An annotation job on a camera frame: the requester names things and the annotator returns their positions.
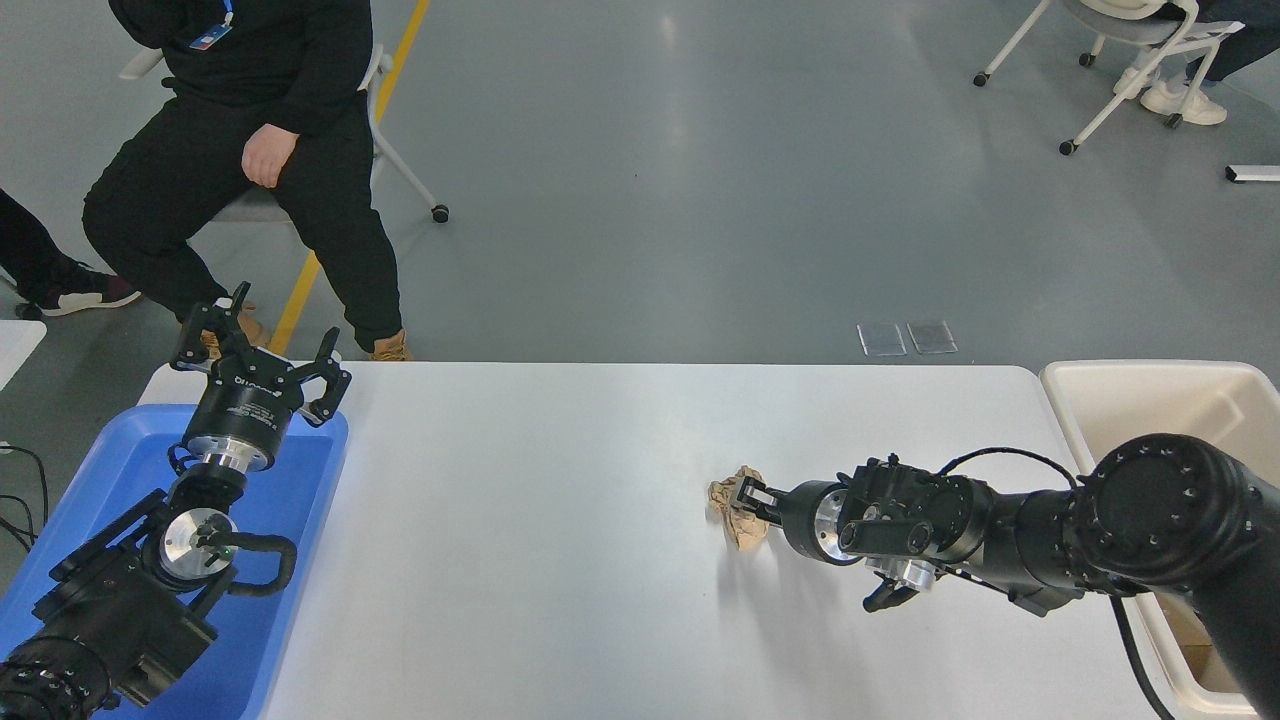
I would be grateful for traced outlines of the person's left hand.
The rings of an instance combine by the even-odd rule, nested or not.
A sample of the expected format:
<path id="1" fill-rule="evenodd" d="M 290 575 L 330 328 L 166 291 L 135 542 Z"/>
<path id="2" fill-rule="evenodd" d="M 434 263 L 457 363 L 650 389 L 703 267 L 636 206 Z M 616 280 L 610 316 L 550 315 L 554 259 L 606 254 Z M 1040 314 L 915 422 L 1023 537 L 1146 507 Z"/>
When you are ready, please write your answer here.
<path id="1" fill-rule="evenodd" d="M 266 123 L 246 141 L 241 169 L 253 184 L 274 190 L 285 164 L 293 155 L 300 135 Z"/>

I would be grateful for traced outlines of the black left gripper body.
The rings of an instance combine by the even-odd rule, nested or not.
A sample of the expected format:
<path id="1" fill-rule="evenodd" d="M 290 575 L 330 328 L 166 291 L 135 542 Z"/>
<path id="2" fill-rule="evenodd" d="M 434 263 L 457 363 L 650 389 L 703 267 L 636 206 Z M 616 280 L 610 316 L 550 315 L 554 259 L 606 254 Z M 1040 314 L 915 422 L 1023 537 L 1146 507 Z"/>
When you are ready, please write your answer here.
<path id="1" fill-rule="evenodd" d="M 252 447 L 256 457 L 276 456 L 303 395 L 297 382 L 274 380 L 211 374 L 183 446 L 192 454 L 210 454 L 234 441 Z"/>

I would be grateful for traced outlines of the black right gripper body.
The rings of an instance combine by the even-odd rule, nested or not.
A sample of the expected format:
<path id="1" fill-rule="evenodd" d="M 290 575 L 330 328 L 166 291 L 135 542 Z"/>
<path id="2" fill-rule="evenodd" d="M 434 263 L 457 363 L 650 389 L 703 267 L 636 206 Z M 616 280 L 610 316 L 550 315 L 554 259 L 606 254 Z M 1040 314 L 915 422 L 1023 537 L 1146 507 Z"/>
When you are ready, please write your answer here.
<path id="1" fill-rule="evenodd" d="M 777 505 L 781 528 L 800 555 L 822 562 L 837 561 L 837 483 L 808 480 Z"/>

